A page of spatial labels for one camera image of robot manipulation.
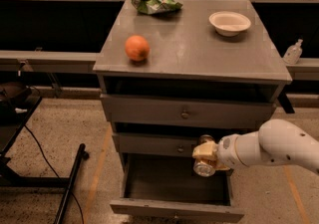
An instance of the small bottle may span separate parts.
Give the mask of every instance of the small bottle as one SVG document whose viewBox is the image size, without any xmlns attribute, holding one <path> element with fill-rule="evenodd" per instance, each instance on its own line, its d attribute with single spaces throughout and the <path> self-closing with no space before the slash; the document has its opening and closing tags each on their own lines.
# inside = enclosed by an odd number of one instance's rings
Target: small bottle
<svg viewBox="0 0 319 224">
<path fill-rule="evenodd" d="M 302 49 L 301 49 L 301 44 L 302 44 L 302 39 L 298 39 L 298 42 L 292 46 L 290 46 L 285 55 L 283 56 L 283 60 L 291 65 L 294 65 L 298 62 L 301 54 L 302 54 Z"/>
</svg>

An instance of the speckled floor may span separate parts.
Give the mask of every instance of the speckled floor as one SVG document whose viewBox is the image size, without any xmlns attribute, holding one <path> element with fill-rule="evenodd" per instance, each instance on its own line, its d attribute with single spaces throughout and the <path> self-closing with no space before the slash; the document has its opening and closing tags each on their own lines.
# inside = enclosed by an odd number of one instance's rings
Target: speckled floor
<svg viewBox="0 0 319 224">
<path fill-rule="evenodd" d="M 296 114 L 278 108 L 273 117 L 301 126 L 319 140 L 319 99 L 293 99 Z M 120 194 L 122 170 L 111 140 L 111 129 L 99 100 L 43 99 L 28 122 L 60 176 L 67 176 L 80 143 L 90 158 L 81 165 L 74 194 L 86 224 L 212 224 L 154 217 L 117 215 L 110 200 Z M 7 156 L 21 175 L 54 176 L 36 142 L 23 129 Z M 300 167 L 250 167 L 231 176 L 234 206 L 243 208 L 240 224 L 318 224 L 319 176 Z M 0 188 L 0 223 L 53 223 L 59 190 Z M 81 224 L 79 208 L 71 198 L 66 224 Z"/>
</svg>

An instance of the drawer front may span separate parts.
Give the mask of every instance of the drawer front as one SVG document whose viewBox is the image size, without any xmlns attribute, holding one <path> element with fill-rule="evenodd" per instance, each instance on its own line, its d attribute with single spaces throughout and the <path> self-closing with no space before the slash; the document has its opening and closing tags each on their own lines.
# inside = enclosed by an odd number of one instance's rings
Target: drawer front
<svg viewBox="0 0 319 224">
<path fill-rule="evenodd" d="M 243 210 L 231 206 L 214 206 L 125 198 L 112 200 L 110 204 L 112 210 L 117 214 L 154 216 L 174 220 L 191 219 L 237 223 L 244 216 Z"/>
<path fill-rule="evenodd" d="M 191 157 L 196 138 L 156 136 L 153 134 L 114 133 L 113 140 L 120 153 L 138 153 Z"/>
<path fill-rule="evenodd" d="M 218 128 L 259 128 L 273 104 L 102 95 L 108 121 Z"/>
</svg>

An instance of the drawer handle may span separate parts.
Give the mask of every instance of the drawer handle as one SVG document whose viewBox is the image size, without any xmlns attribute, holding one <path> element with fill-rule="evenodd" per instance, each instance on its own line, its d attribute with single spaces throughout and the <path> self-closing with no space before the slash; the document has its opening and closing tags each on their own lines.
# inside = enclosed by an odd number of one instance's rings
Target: drawer handle
<svg viewBox="0 0 319 224">
<path fill-rule="evenodd" d="M 183 153 L 183 146 L 180 145 L 180 146 L 178 147 L 177 151 L 178 151 L 179 153 Z"/>
<path fill-rule="evenodd" d="M 186 110 L 184 110 L 181 113 L 181 117 L 184 118 L 184 119 L 187 119 L 187 118 L 189 118 L 189 113 Z"/>
</svg>

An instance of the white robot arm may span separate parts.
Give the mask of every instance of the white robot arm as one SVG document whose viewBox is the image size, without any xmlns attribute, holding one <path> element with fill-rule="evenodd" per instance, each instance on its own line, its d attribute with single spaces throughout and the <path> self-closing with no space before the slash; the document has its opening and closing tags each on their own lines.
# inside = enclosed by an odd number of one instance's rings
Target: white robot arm
<svg viewBox="0 0 319 224">
<path fill-rule="evenodd" d="M 223 137 L 219 143 L 202 137 L 203 143 L 192 153 L 194 171 L 204 177 L 215 170 L 251 165 L 300 165 L 319 175 L 319 141 L 295 124 L 271 119 L 260 130 Z"/>
</svg>

